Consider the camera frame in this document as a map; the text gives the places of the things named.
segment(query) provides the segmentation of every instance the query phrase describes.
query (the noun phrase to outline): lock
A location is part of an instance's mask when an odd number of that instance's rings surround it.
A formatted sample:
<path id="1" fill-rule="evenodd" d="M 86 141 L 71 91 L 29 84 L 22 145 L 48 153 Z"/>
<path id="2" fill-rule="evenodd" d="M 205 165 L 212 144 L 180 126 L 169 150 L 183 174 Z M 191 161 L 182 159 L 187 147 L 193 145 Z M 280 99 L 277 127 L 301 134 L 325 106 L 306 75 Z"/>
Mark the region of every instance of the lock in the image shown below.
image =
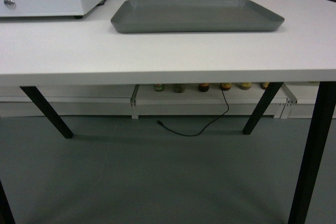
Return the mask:
<path id="1" fill-rule="evenodd" d="M 15 9 L 16 4 L 13 0 L 4 0 L 4 4 L 8 9 Z"/>

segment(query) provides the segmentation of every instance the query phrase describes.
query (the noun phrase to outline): table top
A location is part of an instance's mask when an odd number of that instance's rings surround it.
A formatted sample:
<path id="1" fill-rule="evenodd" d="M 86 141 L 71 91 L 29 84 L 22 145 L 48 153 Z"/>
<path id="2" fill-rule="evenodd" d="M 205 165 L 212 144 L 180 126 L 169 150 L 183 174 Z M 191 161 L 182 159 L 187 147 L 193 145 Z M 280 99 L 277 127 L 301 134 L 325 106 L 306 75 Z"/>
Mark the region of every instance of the table top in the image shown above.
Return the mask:
<path id="1" fill-rule="evenodd" d="M 0 18 L 0 86 L 336 81 L 336 4 L 251 0 L 274 32 L 120 34 L 107 0 L 83 19 Z"/>

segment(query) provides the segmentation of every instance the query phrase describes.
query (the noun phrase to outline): metal shelving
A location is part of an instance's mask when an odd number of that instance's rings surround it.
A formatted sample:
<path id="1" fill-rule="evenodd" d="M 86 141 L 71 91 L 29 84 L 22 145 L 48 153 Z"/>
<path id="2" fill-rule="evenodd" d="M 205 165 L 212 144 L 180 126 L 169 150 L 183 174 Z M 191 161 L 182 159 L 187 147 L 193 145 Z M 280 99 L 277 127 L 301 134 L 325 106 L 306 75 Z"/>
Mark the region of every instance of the metal shelving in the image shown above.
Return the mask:
<path id="1" fill-rule="evenodd" d="M 253 83 L 249 90 L 233 84 L 229 91 L 224 91 L 230 106 L 227 115 L 251 115 L 263 92 L 258 83 Z M 287 101 L 280 90 L 265 115 L 280 118 Z M 153 85 L 140 85 L 134 105 L 137 115 L 220 115 L 227 108 L 219 83 L 210 84 L 209 91 L 204 93 L 198 91 L 197 84 L 187 84 L 183 93 L 174 93 L 172 85 L 165 85 L 161 92 L 155 92 Z"/>
<path id="2" fill-rule="evenodd" d="M 319 83 L 290 82 L 285 83 L 282 88 L 288 96 L 289 103 L 285 106 L 281 118 L 311 118 Z"/>

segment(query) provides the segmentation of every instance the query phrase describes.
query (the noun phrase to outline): white table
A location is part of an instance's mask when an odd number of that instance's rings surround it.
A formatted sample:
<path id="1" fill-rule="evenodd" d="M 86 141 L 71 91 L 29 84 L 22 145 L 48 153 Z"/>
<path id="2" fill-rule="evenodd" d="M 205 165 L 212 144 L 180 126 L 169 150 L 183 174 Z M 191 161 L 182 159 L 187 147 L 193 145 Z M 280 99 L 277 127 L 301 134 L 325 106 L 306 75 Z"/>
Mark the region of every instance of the white table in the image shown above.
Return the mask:
<path id="1" fill-rule="evenodd" d="M 304 223 L 336 103 L 336 5 L 252 0 L 285 18 L 271 33 L 119 34 L 110 19 L 124 1 L 108 0 L 81 20 L 0 19 L 0 86 L 20 86 L 72 137 L 35 86 L 270 81 L 243 130 L 250 134 L 284 81 L 321 81 L 289 217 Z M 8 204 L 1 213 L 14 223 Z"/>

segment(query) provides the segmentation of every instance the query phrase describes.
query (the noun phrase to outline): floor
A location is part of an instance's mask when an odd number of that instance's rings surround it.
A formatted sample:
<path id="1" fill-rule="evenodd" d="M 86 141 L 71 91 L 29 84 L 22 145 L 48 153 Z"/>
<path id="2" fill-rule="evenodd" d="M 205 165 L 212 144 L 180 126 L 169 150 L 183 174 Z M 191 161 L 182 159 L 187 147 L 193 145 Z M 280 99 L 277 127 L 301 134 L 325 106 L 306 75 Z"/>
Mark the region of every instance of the floor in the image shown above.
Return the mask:
<path id="1" fill-rule="evenodd" d="M 310 120 L 211 116 L 0 119 L 0 179 L 17 224 L 287 223 Z M 335 224 L 336 120 L 306 223 Z"/>

